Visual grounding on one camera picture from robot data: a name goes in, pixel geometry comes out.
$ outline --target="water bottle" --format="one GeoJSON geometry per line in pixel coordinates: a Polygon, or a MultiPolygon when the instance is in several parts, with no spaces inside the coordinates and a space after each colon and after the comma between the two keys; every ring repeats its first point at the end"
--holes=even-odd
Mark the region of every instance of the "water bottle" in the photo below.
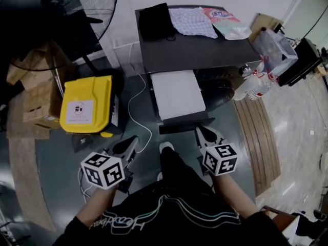
{"type": "Polygon", "coordinates": [[[274,75],[264,74],[264,76],[261,78],[261,85],[248,93],[248,97],[250,98],[250,100],[258,100],[260,97],[266,94],[267,91],[270,90],[274,81],[274,75]]]}

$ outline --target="plastic bag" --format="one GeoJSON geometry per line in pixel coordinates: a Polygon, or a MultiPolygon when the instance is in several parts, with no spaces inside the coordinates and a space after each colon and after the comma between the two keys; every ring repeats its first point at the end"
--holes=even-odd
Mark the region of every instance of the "plastic bag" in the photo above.
{"type": "Polygon", "coordinates": [[[211,23],[227,40],[246,39],[252,33],[251,29],[240,22],[233,14],[222,9],[203,8],[211,23]]]}

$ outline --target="black pants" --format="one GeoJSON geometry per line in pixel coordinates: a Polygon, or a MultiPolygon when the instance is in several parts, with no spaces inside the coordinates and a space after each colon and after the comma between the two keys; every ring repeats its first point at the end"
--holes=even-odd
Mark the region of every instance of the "black pants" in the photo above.
{"type": "Polygon", "coordinates": [[[169,147],[162,150],[160,155],[163,181],[170,188],[192,189],[203,193],[213,194],[211,187],[180,158],[179,154],[169,147]]]}

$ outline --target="white cube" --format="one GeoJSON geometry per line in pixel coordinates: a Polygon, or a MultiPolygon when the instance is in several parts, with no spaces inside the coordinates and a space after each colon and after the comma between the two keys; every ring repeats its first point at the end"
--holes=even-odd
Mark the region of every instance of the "white cube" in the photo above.
{"type": "Polygon", "coordinates": [[[238,153],[233,143],[206,147],[203,165],[215,176],[236,170],[238,153]]]}
{"type": "Polygon", "coordinates": [[[81,162],[88,183],[104,190],[125,179],[120,158],[92,152],[81,162]]]}

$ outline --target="plaid cloth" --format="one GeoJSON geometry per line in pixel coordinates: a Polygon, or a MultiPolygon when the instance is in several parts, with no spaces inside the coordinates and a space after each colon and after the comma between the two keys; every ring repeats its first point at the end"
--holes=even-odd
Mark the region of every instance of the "plaid cloth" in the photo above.
{"type": "Polygon", "coordinates": [[[199,8],[169,9],[173,26],[183,35],[204,35],[217,38],[211,20],[199,8]]]}

